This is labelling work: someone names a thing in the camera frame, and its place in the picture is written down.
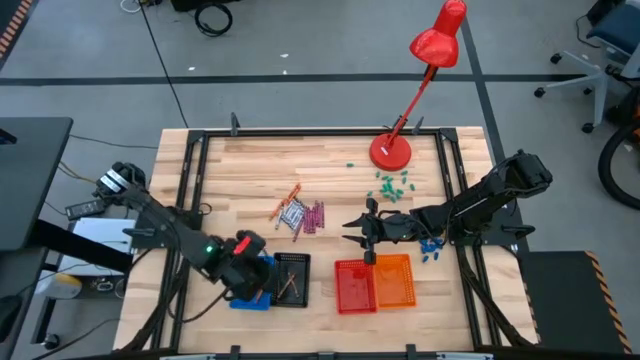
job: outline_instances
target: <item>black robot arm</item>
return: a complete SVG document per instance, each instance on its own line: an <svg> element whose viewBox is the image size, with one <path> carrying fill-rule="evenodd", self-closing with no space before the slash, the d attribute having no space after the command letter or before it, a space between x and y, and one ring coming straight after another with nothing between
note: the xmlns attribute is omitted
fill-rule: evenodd
<svg viewBox="0 0 640 360"><path fill-rule="evenodd" d="M258 257L266 244L262 237L242 230L235 238L222 239L193 230L184 221L188 214L163 206L148 193L144 178L135 165L116 163L98 180L94 196L138 211L193 269L212 283L222 281L233 294L227 300L249 301L261 289L271 292L273 270Z"/></svg>
<svg viewBox="0 0 640 360"><path fill-rule="evenodd" d="M364 236L344 237L358 242L366 250L368 264L375 264L374 246L381 241L417 241L446 233L446 238L456 244L471 244L489 229L498 209L516 198L528 198L545 191L551 181L551 173L536 155L519 150L491 169L478 184L441 205L411 209L409 214L378 212L378 203L367 199L369 212L343 225L361 227ZM515 235L520 238L533 230L523 226Z"/></svg>

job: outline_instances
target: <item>yellow and black tape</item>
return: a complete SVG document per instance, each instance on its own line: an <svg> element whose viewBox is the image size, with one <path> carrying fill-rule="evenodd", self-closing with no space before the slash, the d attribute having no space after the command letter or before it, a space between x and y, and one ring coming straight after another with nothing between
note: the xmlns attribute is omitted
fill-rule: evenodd
<svg viewBox="0 0 640 360"><path fill-rule="evenodd" d="M11 48L11 44L15 41L20 25L27 19L27 14L29 13L29 9L31 9L32 1L33 0L22 0L16 9L16 12L11 17L9 25L7 25L7 28L0 36L0 59L5 57Z"/></svg>
<svg viewBox="0 0 640 360"><path fill-rule="evenodd" d="M529 289L527 288L527 283L522 282L524 285L524 294L527 296L527 304L529 304L529 312L531 313L531 320L533 321L533 328L536 331L536 338L538 338L538 343L542 342L542 338L540 337L540 332L538 331L538 323L536 322L536 315L533 311L533 306L531 305L531 296L529 296Z"/></svg>
<svg viewBox="0 0 640 360"><path fill-rule="evenodd" d="M609 314L611 314L613 325L618 331L618 338L620 339L620 343L622 343L624 352L626 354L631 354L631 343L629 342L629 339L627 339L627 335L625 334L624 328L622 327L620 315L618 315L618 310L616 310L616 305L613 302L613 297L611 296L611 292L609 291L609 287L607 286L607 280L604 278L604 273L602 272L602 268L600 267L598 258L596 257L596 254L592 253L591 251L585 251L585 254L587 254L587 256L591 258L591 264L593 265L593 269L596 272L596 278L598 278L598 281L600 282L600 289L602 290L604 301L609 306Z"/></svg>

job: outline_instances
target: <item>lamp shade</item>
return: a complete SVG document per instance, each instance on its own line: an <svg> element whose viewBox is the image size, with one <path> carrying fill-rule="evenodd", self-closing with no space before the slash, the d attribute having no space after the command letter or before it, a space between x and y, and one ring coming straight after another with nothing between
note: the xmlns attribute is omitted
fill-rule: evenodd
<svg viewBox="0 0 640 360"><path fill-rule="evenodd" d="M462 0L447 0L433 27L413 40L409 47L411 53L432 66L455 66L458 62L456 33L466 13L467 5Z"/></svg>

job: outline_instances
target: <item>lamp base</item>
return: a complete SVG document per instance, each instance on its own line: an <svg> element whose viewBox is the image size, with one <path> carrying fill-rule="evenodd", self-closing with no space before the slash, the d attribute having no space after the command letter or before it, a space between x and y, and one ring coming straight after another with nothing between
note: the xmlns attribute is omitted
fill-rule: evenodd
<svg viewBox="0 0 640 360"><path fill-rule="evenodd" d="M411 160L411 146L402 136L396 137L393 147L387 149L385 154L382 145L391 137L391 134L378 135L369 148L369 156L373 164L386 171L398 171L403 169Z"/></svg>

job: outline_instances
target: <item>chair base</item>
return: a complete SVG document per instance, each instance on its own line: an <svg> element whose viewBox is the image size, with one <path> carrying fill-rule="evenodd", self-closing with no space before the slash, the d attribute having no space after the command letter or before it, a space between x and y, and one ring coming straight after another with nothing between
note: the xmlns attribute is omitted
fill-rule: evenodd
<svg viewBox="0 0 640 360"><path fill-rule="evenodd" d="M553 84L548 84L536 89L534 95L541 98L548 89L565 88L565 87L583 87L585 95L589 95L595 92L594 100L594 114L593 122L586 123L582 126L582 131L585 133L591 133L593 129L602 123L602 117L604 114L605 100L607 98L607 89L609 87L609 76L598 65L594 65L588 62L582 57L576 56L568 51L563 51L562 54L554 54L551 57L551 62L557 64L561 59L569 60L573 65L585 73L586 76L561 81Z"/></svg>

